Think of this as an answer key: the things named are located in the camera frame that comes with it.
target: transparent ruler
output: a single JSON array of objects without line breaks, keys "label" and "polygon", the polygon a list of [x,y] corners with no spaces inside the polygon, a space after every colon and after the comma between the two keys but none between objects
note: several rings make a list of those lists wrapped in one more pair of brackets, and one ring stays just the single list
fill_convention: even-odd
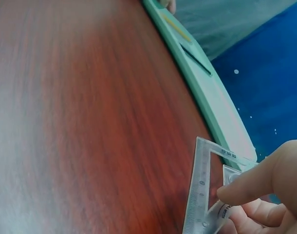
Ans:
[{"label": "transparent ruler", "polygon": [[[211,153],[242,165],[244,168],[242,172],[257,165],[216,143],[198,137],[183,234],[216,234],[231,214],[231,207],[221,201],[217,201],[208,210]],[[229,184],[242,172],[223,165],[223,184]]]}]

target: green plastic panel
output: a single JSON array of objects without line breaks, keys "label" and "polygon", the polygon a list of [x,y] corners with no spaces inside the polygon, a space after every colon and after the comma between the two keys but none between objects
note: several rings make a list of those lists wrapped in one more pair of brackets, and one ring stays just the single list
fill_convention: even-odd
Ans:
[{"label": "green plastic panel", "polygon": [[216,143],[257,161],[236,107],[198,42],[157,0],[143,0],[143,4],[183,73]]}]

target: blue carpet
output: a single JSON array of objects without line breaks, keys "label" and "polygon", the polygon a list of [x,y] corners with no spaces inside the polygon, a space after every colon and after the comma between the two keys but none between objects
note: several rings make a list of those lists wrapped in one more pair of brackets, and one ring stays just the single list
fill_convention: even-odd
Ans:
[{"label": "blue carpet", "polygon": [[238,109],[259,162],[282,143],[297,139],[297,3],[212,64]]}]

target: dark slot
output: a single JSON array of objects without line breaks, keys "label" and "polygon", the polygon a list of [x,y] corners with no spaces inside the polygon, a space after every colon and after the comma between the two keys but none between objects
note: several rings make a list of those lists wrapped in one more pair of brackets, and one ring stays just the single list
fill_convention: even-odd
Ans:
[{"label": "dark slot", "polygon": [[181,43],[180,43],[182,49],[184,50],[184,52],[189,55],[198,65],[200,65],[206,72],[208,75],[211,76],[211,72],[201,63],[199,62],[194,55],[192,55]]}]

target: reddish-brown wood grain surface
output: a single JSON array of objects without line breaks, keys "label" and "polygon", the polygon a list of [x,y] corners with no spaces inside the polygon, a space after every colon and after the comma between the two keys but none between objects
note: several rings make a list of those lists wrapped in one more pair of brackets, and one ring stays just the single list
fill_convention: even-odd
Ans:
[{"label": "reddish-brown wood grain surface", "polygon": [[180,234],[209,138],[138,0],[0,0],[0,234]]}]

